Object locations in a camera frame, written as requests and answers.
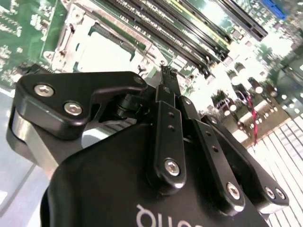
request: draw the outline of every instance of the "ram slot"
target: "ram slot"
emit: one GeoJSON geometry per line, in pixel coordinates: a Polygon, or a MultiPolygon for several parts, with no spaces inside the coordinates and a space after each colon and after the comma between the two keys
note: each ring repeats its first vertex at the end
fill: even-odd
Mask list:
{"type": "Polygon", "coordinates": [[[135,21],[138,26],[142,27],[150,35],[165,43],[173,52],[185,58],[186,61],[193,64],[201,72],[205,70],[208,71],[209,64],[204,58],[201,58],[195,52],[192,52],[191,48],[187,47],[186,45],[182,45],[182,43],[178,40],[168,36],[165,30],[162,30],[160,26],[153,21],[150,21],[150,19],[150,23],[147,23],[148,18],[144,17],[144,19],[142,19],[143,14],[137,10],[137,7],[123,0],[108,0],[107,3],[109,6],[117,9],[125,18],[135,21]]]}
{"type": "Polygon", "coordinates": [[[268,35],[267,31],[261,27],[252,17],[250,17],[240,6],[232,0],[213,0],[221,9],[248,34],[257,41],[263,40],[268,35]]]}
{"type": "Polygon", "coordinates": [[[164,28],[168,34],[170,34],[170,36],[174,36],[182,43],[186,44],[187,46],[190,46],[192,48],[191,52],[199,55],[201,58],[204,58],[205,62],[210,63],[210,59],[214,59],[214,57],[210,56],[210,53],[206,49],[204,49],[199,44],[188,38],[184,33],[182,33],[171,23],[168,23],[167,21],[163,20],[158,13],[154,12],[149,7],[143,7],[143,5],[137,2],[136,0],[128,0],[128,2],[132,3],[133,6],[137,6],[138,8],[136,9],[141,10],[141,12],[144,13],[145,17],[149,17],[151,20],[161,25],[161,27],[164,28]]]}
{"type": "Polygon", "coordinates": [[[181,36],[182,39],[188,40],[193,39],[198,43],[196,48],[200,48],[200,46],[207,51],[207,54],[211,54],[213,58],[217,59],[218,61],[223,61],[227,56],[227,51],[223,50],[216,42],[210,39],[208,36],[204,34],[199,34],[199,32],[192,26],[191,23],[183,22],[179,18],[179,14],[174,12],[173,9],[169,8],[172,13],[167,10],[168,7],[163,8],[163,4],[158,4],[157,1],[147,1],[147,0],[140,0],[141,8],[148,10],[149,13],[152,13],[153,17],[157,17],[163,26],[166,26],[167,29],[170,29],[176,35],[181,36]]]}
{"type": "Polygon", "coordinates": [[[195,20],[199,24],[199,26],[195,25],[198,30],[211,36],[219,45],[228,48],[231,44],[232,39],[219,26],[214,24],[186,0],[163,0],[163,2],[167,5],[167,10],[169,10],[169,7],[173,8],[189,23],[193,24],[192,20],[195,20]],[[184,13],[188,14],[190,18],[185,17],[184,13]]]}

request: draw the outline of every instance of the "motherboard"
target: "motherboard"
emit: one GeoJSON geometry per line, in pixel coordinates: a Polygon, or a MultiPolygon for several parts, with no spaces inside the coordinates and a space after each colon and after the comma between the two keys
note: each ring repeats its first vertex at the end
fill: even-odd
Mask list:
{"type": "Polygon", "coordinates": [[[169,65],[202,110],[218,89],[233,92],[237,64],[259,81],[283,68],[303,42],[302,12],[286,0],[2,0],[0,82],[13,91],[37,70],[148,81],[169,65]]]}

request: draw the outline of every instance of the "metal surface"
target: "metal surface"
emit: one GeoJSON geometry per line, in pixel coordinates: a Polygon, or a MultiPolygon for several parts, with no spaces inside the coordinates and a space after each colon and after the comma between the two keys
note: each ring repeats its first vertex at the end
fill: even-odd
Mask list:
{"type": "Polygon", "coordinates": [[[54,94],[54,90],[45,84],[36,85],[34,88],[37,95],[42,97],[51,97],[54,94]]]}
{"type": "Polygon", "coordinates": [[[16,154],[5,140],[12,98],[0,93],[0,226],[39,227],[29,224],[49,182],[42,169],[16,154]]]}
{"type": "Polygon", "coordinates": [[[239,190],[237,189],[237,187],[235,185],[228,182],[226,187],[227,187],[228,192],[232,195],[232,197],[234,199],[238,200],[240,198],[239,190]]]}
{"type": "Polygon", "coordinates": [[[265,191],[266,191],[267,195],[268,195],[271,199],[276,198],[275,194],[273,193],[273,191],[272,191],[270,188],[265,187],[265,191]]]}
{"type": "Polygon", "coordinates": [[[176,162],[171,159],[167,159],[164,163],[165,169],[169,172],[170,175],[178,176],[180,173],[179,166],[176,162]]]}
{"type": "Polygon", "coordinates": [[[283,194],[283,192],[281,192],[280,189],[276,188],[276,192],[278,193],[278,195],[284,200],[286,197],[285,195],[283,194]]]}
{"type": "Polygon", "coordinates": [[[82,113],[82,107],[78,103],[68,102],[64,105],[64,110],[73,116],[78,116],[82,113]]]}
{"type": "Polygon", "coordinates": [[[52,175],[58,167],[58,163],[41,140],[33,125],[23,119],[17,111],[15,111],[12,131],[20,140],[26,142],[40,167],[52,175]]]}
{"type": "Polygon", "coordinates": [[[14,113],[12,132],[27,144],[37,164],[49,177],[63,160],[82,149],[81,139],[71,142],[58,140],[22,118],[17,111],[14,113]]]}

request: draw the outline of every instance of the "electronic component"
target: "electronic component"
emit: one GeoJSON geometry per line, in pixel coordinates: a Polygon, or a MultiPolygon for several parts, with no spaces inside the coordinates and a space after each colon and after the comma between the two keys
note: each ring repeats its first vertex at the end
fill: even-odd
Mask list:
{"type": "Polygon", "coordinates": [[[278,19],[280,19],[280,20],[285,20],[286,19],[287,15],[284,14],[280,10],[280,8],[275,3],[273,3],[271,0],[261,0],[261,2],[278,19]]]}
{"type": "Polygon", "coordinates": [[[278,30],[281,26],[282,26],[281,23],[276,23],[276,24],[274,25],[274,29],[277,29],[277,30],[278,30]]]}
{"type": "Polygon", "coordinates": [[[223,61],[223,63],[224,63],[224,65],[225,65],[226,67],[228,67],[228,66],[230,66],[230,65],[233,63],[233,59],[232,59],[230,56],[228,56],[228,57],[223,61]]]}
{"type": "Polygon", "coordinates": [[[242,8],[240,8],[233,0],[214,0],[214,2],[217,3],[236,24],[241,26],[256,40],[261,41],[265,36],[268,35],[267,31],[242,8]]]}
{"type": "Polygon", "coordinates": [[[251,43],[251,41],[247,41],[247,42],[245,43],[245,45],[248,46],[248,47],[251,47],[251,46],[252,46],[252,43],[251,43]]]}
{"type": "Polygon", "coordinates": [[[234,30],[234,32],[232,33],[233,37],[241,40],[243,38],[242,34],[238,31],[238,30],[234,30]]]}

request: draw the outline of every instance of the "green circuit board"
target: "green circuit board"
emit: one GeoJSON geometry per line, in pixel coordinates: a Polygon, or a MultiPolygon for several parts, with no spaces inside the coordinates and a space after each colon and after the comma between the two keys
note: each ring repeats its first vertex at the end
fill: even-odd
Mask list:
{"type": "MultiPolygon", "coordinates": [[[[165,0],[174,7],[178,6],[178,1],[165,0]]],[[[110,11],[117,18],[121,15],[117,11],[109,8],[106,1],[95,1],[99,6],[110,11]]],[[[235,43],[240,43],[241,39],[248,36],[244,30],[235,25],[228,15],[220,13],[220,18],[209,13],[211,1],[189,0],[197,9],[204,13],[211,21],[224,30],[235,43]]],[[[277,20],[269,13],[258,1],[237,0],[237,3],[270,34],[279,34],[281,38],[291,40],[294,49],[302,42],[301,30],[295,17],[289,16],[286,21],[277,20]]],[[[195,17],[180,9],[180,12],[187,18],[195,20],[195,17]]],[[[0,79],[2,85],[12,87],[16,68],[21,64],[37,63],[44,68],[49,68],[50,63],[43,57],[45,51],[54,51],[59,35],[62,30],[67,10],[60,0],[3,0],[0,3],[0,79]]],[[[128,22],[129,26],[135,27],[136,24],[128,22]]],[[[169,64],[174,64],[177,55],[160,40],[143,32],[148,39],[159,48],[169,64]]],[[[216,40],[221,46],[230,48],[224,41],[216,39],[211,32],[210,37],[216,40]]],[[[266,69],[276,69],[281,65],[284,58],[291,58],[287,53],[276,54],[271,48],[262,42],[253,43],[252,49],[258,61],[265,65],[266,69]]],[[[180,73],[189,76],[195,70],[190,63],[184,64],[180,73]]],[[[156,70],[150,72],[152,77],[156,70]]]]}

